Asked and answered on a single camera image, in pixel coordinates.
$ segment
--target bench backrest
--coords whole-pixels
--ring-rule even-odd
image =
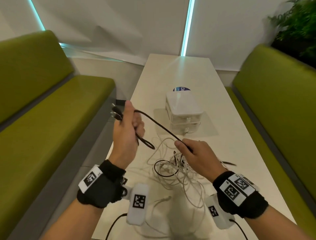
[[[0,123],[73,71],[52,31],[0,42]]]
[[[233,84],[316,199],[316,70],[258,45]]]

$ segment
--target tabletop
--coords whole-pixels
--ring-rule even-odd
[[[229,169],[243,174],[259,186],[260,193],[269,204],[295,222],[208,58],[151,54],[131,101],[136,109],[164,125],[167,123],[166,93],[175,87],[189,88],[204,110],[198,131],[185,137],[206,141],[220,160],[236,164],[236,167],[229,166]],[[143,121],[146,129],[144,139],[155,146],[160,144],[160,139],[171,137],[145,116]],[[174,147],[172,140],[165,143]],[[227,230],[218,229],[207,209],[197,209],[187,201],[181,185],[175,185],[171,190],[164,188],[157,181],[152,164],[159,158],[170,158],[173,150],[164,146],[148,160],[153,152],[140,143],[136,158],[125,174],[128,186],[142,182],[150,187],[146,223],[140,227],[131,226],[125,219],[120,219],[109,239],[244,239],[236,225]],[[216,192],[206,179],[198,180],[203,184],[206,196]],[[199,197],[194,188],[190,187],[187,195],[198,205]],[[128,207],[127,200],[109,204],[103,211],[93,238],[105,239],[113,221],[126,213]],[[236,216],[236,221],[249,239],[257,239],[245,220]]]

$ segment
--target green cushion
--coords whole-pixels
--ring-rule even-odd
[[[52,31],[0,42],[0,123],[73,71]]]
[[[292,213],[296,223],[310,236],[316,238],[316,219],[308,206],[300,196],[292,184],[290,178],[284,172],[283,168],[270,151],[268,145],[263,140],[262,136],[257,131],[256,127],[252,123],[250,117],[238,101],[237,97],[233,93],[230,87],[226,88],[232,102],[234,103],[242,121],[244,122],[253,142],[255,143],[262,159],[264,160],[271,176],[273,177],[276,185],[279,188],[289,210]]]
[[[259,45],[233,84],[316,199],[316,70]]]
[[[19,219],[115,87],[76,76],[0,133],[0,239]]]

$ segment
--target floor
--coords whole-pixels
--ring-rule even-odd
[[[118,106],[118,107],[122,111],[124,110],[124,107],[121,107],[121,106]],[[114,118],[111,117],[106,123],[102,132],[100,133],[97,141],[95,142],[89,155],[87,156],[82,166],[80,167],[78,173],[76,174],[75,178],[70,184],[68,190],[63,196],[55,212],[51,216],[48,224],[45,227],[45,230],[43,231],[44,233],[50,228],[50,226],[55,221],[57,221],[59,216],[66,210],[66,208],[70,205],[70,203],[72,203],[72,201],[76,198],[77,191],[78,191],[78,184],[84,178],[84,176],[89,172],[89,170],[95,164],[99,165],[105,160],[113,142],[113,139],[112,139],[113,126],[114,126]]]

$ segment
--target leaves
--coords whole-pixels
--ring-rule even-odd
[[[281,30],[277,39],[315,40],[304,54],[316,54],[316,0],[289,0],[292,8],[278,16],[268,17]]]

